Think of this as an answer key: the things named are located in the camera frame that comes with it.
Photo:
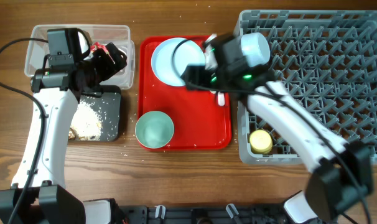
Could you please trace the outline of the red snack wrapper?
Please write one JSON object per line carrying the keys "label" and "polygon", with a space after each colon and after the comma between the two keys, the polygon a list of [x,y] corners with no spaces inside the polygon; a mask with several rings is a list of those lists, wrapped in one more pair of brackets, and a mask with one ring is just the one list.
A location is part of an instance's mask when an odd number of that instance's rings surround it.
{"label": "red snack wrapper", "polygon": [[102,50],[105,51],[106,54],[109,54],[109,51],[108,51],[108,49],[106,48],[106,46],[103,45],[103,44],[101,44],[101,43],[99,43],[99,42],[95,42],[95,43],[93,43],[93,44],[91,45],[91,47],[90,47],[90,52],[91,52],[91,53],[94,53],[94,52],[95,52],[96,50],[98,50],[98,49],[102,49]]}

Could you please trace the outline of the blue bowl with food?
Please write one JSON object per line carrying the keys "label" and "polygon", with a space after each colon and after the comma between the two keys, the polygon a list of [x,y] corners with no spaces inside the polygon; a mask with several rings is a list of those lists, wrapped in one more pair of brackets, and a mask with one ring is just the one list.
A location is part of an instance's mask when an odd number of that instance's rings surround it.
{"label": "blue bowl with food", "polygon": [[241,50],[250,67],[267,64],[271,50],[267,39],[261,33],[244,34],[240,40]]}

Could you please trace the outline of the food scraps and rice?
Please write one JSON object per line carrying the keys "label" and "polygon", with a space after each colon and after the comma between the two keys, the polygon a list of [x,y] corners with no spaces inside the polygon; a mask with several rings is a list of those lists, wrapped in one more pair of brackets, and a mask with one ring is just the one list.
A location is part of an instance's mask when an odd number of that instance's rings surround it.
{"label": "food scraps and rice", "polygon": [[69,141],[114,141],[118,135],[119,101],[115,96],[82,96],[73,116]]}

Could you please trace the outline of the yellow plastic cup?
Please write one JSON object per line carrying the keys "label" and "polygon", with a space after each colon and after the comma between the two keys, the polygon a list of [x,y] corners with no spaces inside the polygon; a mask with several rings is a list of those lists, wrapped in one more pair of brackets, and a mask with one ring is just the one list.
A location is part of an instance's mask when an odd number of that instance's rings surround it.
{"label": "yellow plastic cup", "polygon": [[272,149],[272,138],[267,131],[259,129],[249,135],[249,144],[252,153],[268,154]]}

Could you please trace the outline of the white napkin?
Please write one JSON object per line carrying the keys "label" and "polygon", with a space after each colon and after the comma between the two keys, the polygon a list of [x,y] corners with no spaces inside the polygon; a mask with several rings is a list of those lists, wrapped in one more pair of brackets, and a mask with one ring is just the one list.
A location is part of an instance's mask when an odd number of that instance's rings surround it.
{"label": "white napkin", "polygon": [[[88,60],[88,59],[90,59],[90,58],[93,58],[93,56],[94,56],[94,52],[95,52],[96,50],[97,50],[97,49],[91,50],[91,51],[90,51],[90,54],[89,54],[87,57],[85,57],[85,60]],[[112,58],[110,52],[109,52],[107,49],[104,49],[103,51],[104,51],[104,52],[110,57],[111,60],[114,60],[114,59]],[[125,51],[125,50],[118,49],[118,52],[119,52],[119,53],[123,53],[123,54],[126,55],[126,51]]]}

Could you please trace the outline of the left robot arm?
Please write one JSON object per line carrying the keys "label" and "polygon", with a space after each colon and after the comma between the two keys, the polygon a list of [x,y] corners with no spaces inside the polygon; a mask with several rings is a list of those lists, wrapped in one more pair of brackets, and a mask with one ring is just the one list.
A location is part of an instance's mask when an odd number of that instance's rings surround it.
{"label": "left robot arm", "polygon": [[127,223],[115,199],[81,201],[65,188],[68,132],[82,95],[101,96],[101,82],[127,65],[113,43],[82,49],[79,28],[50,29],[49,52],[31,78],[33,115],[20,166],[9,189],[0,190],[3,223]]}

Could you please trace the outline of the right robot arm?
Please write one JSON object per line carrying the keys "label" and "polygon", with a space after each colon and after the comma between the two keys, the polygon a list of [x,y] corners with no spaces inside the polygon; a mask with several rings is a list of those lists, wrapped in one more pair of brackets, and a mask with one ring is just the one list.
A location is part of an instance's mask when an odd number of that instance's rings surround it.
{"label": "right robot arm", "polygon": [[330,222],[373,192],[370,154],[317,121],[276,79],[271,50],[260,33],[211,35],[203,45],[205,63],[187,65],[177,76],[189,90],[230,93],[289,143],[310,172],[305,190],[284,202],[295,223]]}

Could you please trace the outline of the black waste tray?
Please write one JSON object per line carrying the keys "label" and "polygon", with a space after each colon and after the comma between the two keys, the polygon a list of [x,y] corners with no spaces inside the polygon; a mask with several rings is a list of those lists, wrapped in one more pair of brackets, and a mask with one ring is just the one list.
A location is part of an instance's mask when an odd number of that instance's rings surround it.
{"label": "black waste tray", "polygon": [[45,110],[44,136],[48,142],[114,141],[118,137],[121,93],[105,86],[99,97],[83,95],[77,100],[70,91],[45,88],[34,94]]}

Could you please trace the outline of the grey dishwasher rack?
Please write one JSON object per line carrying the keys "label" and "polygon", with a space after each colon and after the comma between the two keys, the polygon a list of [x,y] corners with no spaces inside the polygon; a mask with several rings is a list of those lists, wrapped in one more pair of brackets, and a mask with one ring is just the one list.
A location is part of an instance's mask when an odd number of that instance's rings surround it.
{"label": "grey dishwasher rack", "polygon": [[235,35],[254,32],[289,93],[335,134],[366,143],[377,164],[377,11],[240,12]]}

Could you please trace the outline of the light blue plate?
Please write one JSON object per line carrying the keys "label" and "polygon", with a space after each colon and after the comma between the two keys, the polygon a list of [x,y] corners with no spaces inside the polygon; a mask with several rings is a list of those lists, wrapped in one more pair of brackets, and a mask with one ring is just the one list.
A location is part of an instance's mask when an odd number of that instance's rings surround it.
{"label": "light blue plate", "polygon": [[179,76],[172,68],[172,54],[176,46],[185,38],[175,37],[159,44],[152,54],[151,67],[154,75],[164,84],[169,86],[185,86],[181,75],[187,65],[204,65],[205,56],[202,49],[195,42],[184,42],[175,53],[175,67]]}

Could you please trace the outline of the white plastic fork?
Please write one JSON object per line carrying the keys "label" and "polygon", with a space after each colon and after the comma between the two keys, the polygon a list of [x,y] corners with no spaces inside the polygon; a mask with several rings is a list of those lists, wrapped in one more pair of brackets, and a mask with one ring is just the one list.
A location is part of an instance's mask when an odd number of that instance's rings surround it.
{"label": "white plastic fork", "polygon": [[217,93],[217,102],[219,106],[225,106],[225,95],[223,93]]}

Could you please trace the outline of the red serving tray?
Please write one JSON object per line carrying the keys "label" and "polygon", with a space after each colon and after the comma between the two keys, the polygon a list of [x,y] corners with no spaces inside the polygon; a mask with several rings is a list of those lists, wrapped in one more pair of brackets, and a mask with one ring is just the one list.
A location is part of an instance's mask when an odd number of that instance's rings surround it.
{"label": "red serving tray", "polygon": [[231,141],[230,99],[219,106],[209,91],[188,91],[162,83],[151,67],[156,47],[169,36],[153,36],[140,46],[137,117],[149,111],[161,111],[174,122],[174,135],[158,151],[219,150]]}

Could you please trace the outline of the empty mint green bowl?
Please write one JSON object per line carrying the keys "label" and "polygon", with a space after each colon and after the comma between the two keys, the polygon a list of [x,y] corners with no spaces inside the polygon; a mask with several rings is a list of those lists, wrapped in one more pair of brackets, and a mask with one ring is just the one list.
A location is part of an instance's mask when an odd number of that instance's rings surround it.
{"label": "empty mint green bowl", "polygon": [[162,111],[143,114],[135,126],[136,139],[149,149],[159,149],[168,145],[174,136],[174,131],[173,120]]}

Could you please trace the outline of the clear plastic bin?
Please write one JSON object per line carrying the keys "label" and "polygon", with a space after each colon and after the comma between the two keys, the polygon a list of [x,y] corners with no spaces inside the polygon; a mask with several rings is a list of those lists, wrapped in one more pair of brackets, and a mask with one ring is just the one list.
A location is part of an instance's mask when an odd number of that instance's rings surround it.
{"label": "clear plastic bin", "polygon": [[[32,38],[46,39],[49,29],[79,28],[84,31],[91,43],[106,45],[113,43],[127,56],[127,65],[124,69],[113,75],[102,85],[116,85],[122,90],[132,87],[135,69],[135,49],[131,40],[130,28],[126,25],[102,25],[102,24],[44,24],[36,25],[31,33]],[[29,42],[26,53],[24,73],[32,77],[36,70],[42,67],[44,56],[49,53],[49,47],[43,42]]]}

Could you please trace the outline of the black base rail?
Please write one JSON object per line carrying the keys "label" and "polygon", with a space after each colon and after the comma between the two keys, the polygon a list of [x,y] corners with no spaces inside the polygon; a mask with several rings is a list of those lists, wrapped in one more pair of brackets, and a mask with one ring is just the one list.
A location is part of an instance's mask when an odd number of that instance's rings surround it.
{"label": "black base rail", "polygon": [[196,223],[290,223],[280,205],[222,207],[146,207],[120,206],[123,223],[196,224]]}

